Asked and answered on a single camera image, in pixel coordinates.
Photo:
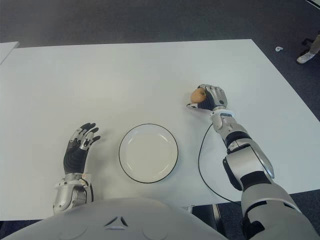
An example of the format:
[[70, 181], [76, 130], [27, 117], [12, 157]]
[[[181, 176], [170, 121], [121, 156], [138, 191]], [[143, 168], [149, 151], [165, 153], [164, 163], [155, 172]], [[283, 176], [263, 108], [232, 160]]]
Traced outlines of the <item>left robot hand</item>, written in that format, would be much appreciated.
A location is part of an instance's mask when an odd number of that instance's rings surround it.
[[99, 130], [95, 123], [86, 123], [79, 127], [68, 141], [63, 158], [65, 174], [83, 174], [90, 147], [101, 137], [95, 136]]

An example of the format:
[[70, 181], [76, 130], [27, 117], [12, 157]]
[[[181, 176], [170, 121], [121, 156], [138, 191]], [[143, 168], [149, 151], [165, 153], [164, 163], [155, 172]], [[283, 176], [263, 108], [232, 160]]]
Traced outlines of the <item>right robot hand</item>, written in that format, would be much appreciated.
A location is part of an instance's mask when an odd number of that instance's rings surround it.
[[200, 84], [191, 94], [190, 109], [201, 109], [214, 112], [228, 107], [227, 97], [222, 88], [209, 84]]

